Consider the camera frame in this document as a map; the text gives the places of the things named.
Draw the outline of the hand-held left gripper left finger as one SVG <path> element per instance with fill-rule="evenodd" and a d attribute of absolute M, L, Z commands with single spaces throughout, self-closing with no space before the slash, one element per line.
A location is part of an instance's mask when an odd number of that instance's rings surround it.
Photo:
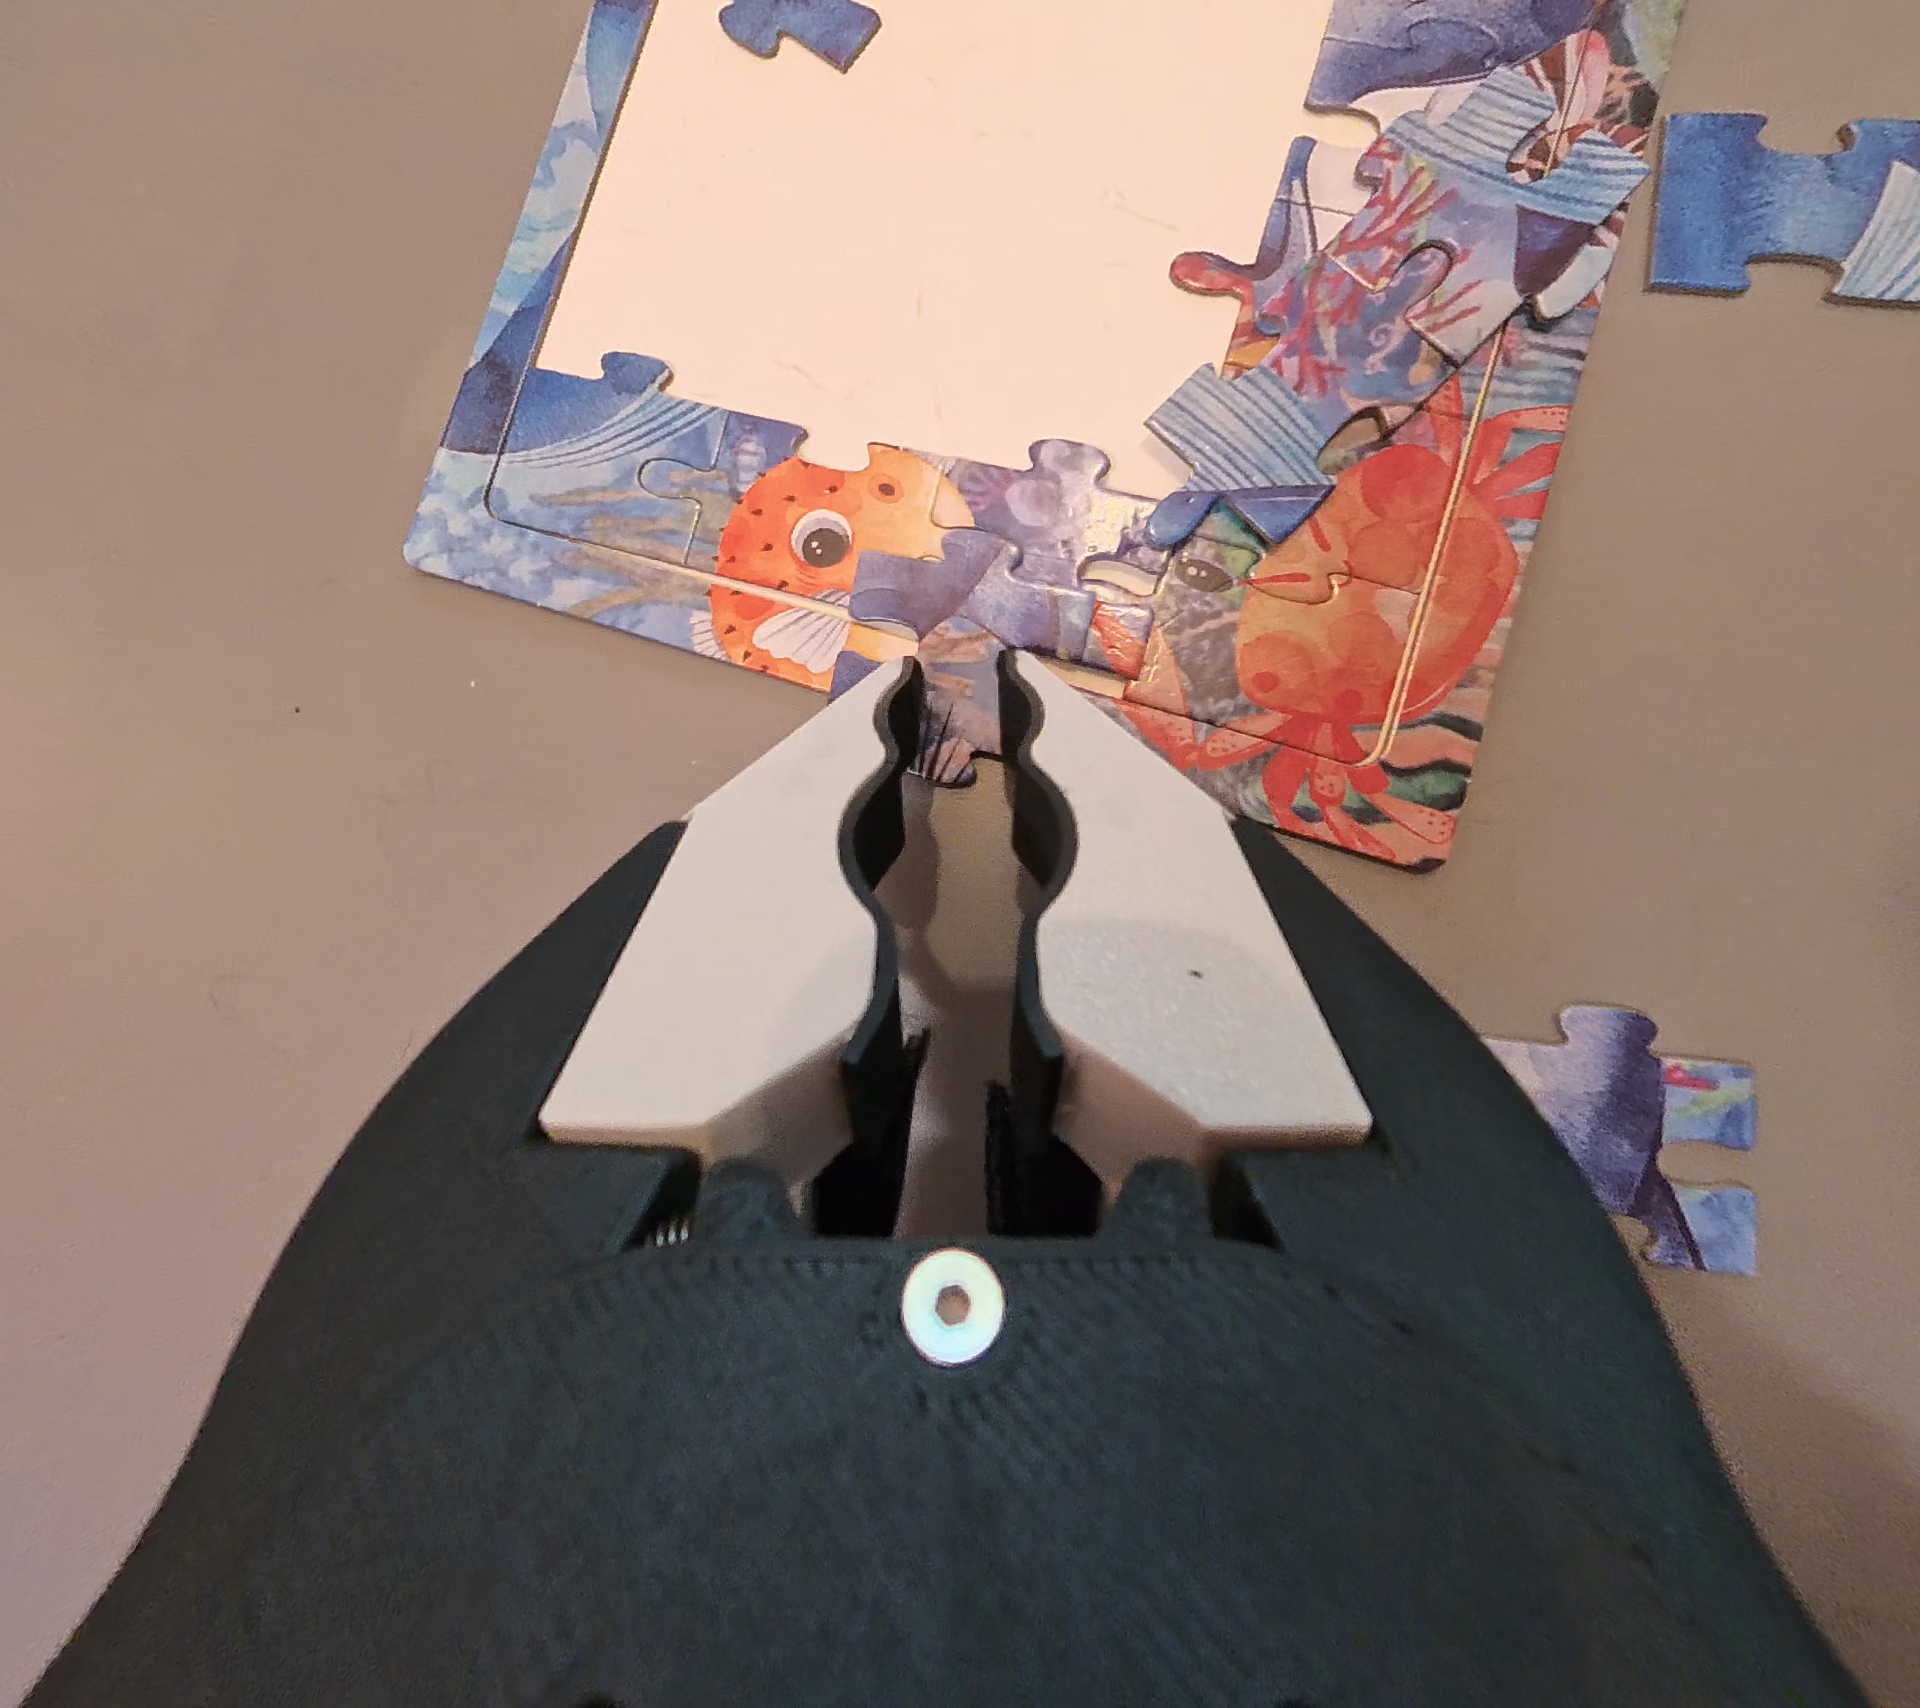
<path fill-rule="evenodd" d="M 565 1144 L 667 1144 L 817 1182 L 914 1096 L 900 933 L 923 673 L 891 659 L 709 792 L 659 869 L 554 1096 Z"/>

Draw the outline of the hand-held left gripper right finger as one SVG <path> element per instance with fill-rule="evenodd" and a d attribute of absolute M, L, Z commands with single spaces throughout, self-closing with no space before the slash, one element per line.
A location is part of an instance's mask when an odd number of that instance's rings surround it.
<path fill-rule="evenodd" d="M 1039 655 L 1002 655 L 996 693 L 1025 878 L 996 1215 L 1094 1215 L 1140 1161 L 1363 1144 L 1229 815 Z"/>

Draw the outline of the purple blue puzzle piece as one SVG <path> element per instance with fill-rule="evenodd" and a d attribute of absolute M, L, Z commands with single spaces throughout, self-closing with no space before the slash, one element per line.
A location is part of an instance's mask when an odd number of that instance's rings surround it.
<path fill-rule="evenodd" d="M 923 740 L 914 771 L 928 784 L 970 784 L 974 752 L 1002 752 L 996 659 L 1039 649 L 1082 659 L 1094 595 L 1079 581 L 1025 581 L 1014 571 L 1015 547 L 961 524 L 943 556 L 914 561 L 865 550 L 852 581 L 852 617 L 914 627 L 923 659 Z"/>

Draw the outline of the sea animal jigsaw puzzle tray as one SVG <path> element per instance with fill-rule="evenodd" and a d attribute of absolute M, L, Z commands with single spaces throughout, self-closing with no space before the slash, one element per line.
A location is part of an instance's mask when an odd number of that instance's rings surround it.
<path fill-rule="evenodd" d="M 1094 705 L 1229 812 L 1432 872 L 1686 0 L 594 0 L 401 556 L 841 693 L 865 550 L 1094 595 Z M 1262 543 L 1147 417 L 1345 396 Z"/>

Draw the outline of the purple coral puzzle piece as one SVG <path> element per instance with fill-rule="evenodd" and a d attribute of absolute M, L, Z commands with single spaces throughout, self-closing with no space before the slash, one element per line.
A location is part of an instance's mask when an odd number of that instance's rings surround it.
<path fill-rule="evenodd" d="M 1756 1190 L 1663 1170 L 1667 1144 L 1756 1148 L 1756 1067 L 1663 1051 L 1648 1010 L 1595 1003 L 1557 1010 L 1557 1044 L 1487 1036 L 1487 1047 L 1554 1127 L 1599 1208 L 1648 1228 L 1653 1262 L 1761 1270 Z"/>

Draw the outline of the pale blue striped puzzle piece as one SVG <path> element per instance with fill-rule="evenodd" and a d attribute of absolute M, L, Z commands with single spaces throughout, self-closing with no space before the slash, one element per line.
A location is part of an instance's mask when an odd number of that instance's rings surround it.
<path fill-rule="evenodd" d="M 1354 417 L 1345 396 L 1301 396 L 1275 365 L 1191 372 L 1147 426 L 1191 462 L 1147 517 L 1147 543 L 1185 543 L 1229 502 L 1262 543 L 1283 543 L 1328 493 L 1323 451 Z"/>

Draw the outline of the blue puzzle piece striped end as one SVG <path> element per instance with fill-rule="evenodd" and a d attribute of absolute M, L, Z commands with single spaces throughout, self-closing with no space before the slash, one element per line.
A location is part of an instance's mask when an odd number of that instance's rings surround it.
<path fill-rule="evenodd" d="M 1648 282 L 1747 295 L 1756 257 L 1826 265 L 1846 305 L 1917 305 L 1920 123 L 1851 118 L 1833 156 L 1793 156 L 1761 112 L 1674 112 Z"/>

